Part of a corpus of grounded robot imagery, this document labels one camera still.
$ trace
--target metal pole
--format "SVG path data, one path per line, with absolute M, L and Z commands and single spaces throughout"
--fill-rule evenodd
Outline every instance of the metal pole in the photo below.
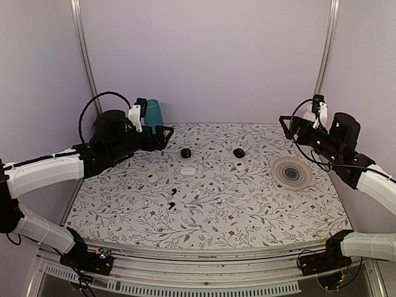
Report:
M 330 52 L 334 42 L 335 29 L 337 27 L 338 10 L 340 7 L 340 0 L 332 0 L 330 4 L 329 21 L 327 22 L 327 31 L 325 44 L 323 49 L 321 66 L 316 79 L 314 94 L 320 94 L 322 92 L 323 83 L 326 75 L 327 65 L 330 59 Z
M 91 62 L 89 59 L 87 41 L 85 39 L 84 26 L 82 23 L 80 1 L 71 0 L 71 6 L 72 6 L 74 28 L 77 35 L 77 41 L 79 43 L 82 62 L 84 64 L 85 75 L 87 76 L 88 86 L 90 88 L 91 96 L 94 97 L 95 95 L 97 95 L 98 91 L 97 91 L 97 86 L 95 84 L 95 79 L 93 78 Z M 94 104 L 97 114 L 101 114 L 103 111 L 101 108 L 100 100 L 96 99 Z

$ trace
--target white wall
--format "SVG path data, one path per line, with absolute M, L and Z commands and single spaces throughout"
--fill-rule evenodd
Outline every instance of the white wall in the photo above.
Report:
M 79 143 L 77 121 L 90 95 L 70 1 L 2 0 L 0 23 L 0 158 L 22 161 Z M 93 119 L 91 110 L 87 123 Z M 54 185 L 20 202 L 59 223 L 73 186 Z M 37 249 L 0 236 L 0 296 L 26 294 Z
M 330 1 L 81 2 L 99 91 L 157 98 L 165 122 L 275 123 L 312 96 Z

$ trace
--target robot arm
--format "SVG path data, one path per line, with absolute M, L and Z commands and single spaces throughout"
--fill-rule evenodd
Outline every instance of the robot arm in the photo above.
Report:
M 325 111 L 322 108 L 323 96 L 315 95 L 312 101 L 315 121 L 294 115 L 280 117 L 286 138 L 293 140 L 298 148 L 300 145 L 310 146 L 329 163 L 312 160 L 299 148 L 308 160 L 331 166 L 344 183 L 369 195 L 396 215 L 396 180 L 374 160 L 355 151 L 360 124 L 349 114 L 335 113 L 330 131 L 327 131 L 320 124 Z M 325 252 L 299 258 L 299 266 L 304 275 L 320 273 L 350 265 L 351 256 L 396 262 L 396 234 L 363 234 L 342 230 L 327 240 Z
M 15 233 L 39 244 L 47 244 L 64 254 L 61 263 L 77 270 L 109 275 L 113 259 L 108 251 L 89 252 L 79 234 L 60 227 L 20 206 L 18 198 L 34 189 L 61 181 L 96 176 L 103 170 L 130 158 L 138 150 L 163 150 L 173 128 L 140 124 L 147 101 L 139 98 L 128 116 L 120 110 L 100 114 L 89 143 L 63 152 L 20 163 L 0 160 L 0 233 Z

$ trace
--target white bracket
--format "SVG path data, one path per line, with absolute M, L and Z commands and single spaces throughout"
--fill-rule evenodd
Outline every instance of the white bracket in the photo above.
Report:
M 326 126 L 327 124 L 327 104 L 324 102 L 319 103 L 319 111 L 318 111 L 319 117 L 316 119 L 313 128 L 317 129 L 320 126 L 320 123 L 322 123 L 323 126 Z
M 137 132 L 142 132 L 142 123 L 140 122 L 140 105 L 132 105 L 128 111 L 128 119 L 133 123 Z

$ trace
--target gray spiral pad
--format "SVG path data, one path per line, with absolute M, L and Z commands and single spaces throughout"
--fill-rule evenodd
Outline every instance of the gray spiral pad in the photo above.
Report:
M 302 190 L 315 183 L 311 169 L 297 158 L 273 159 L 271 169 L 274 180 L 290 190 Z

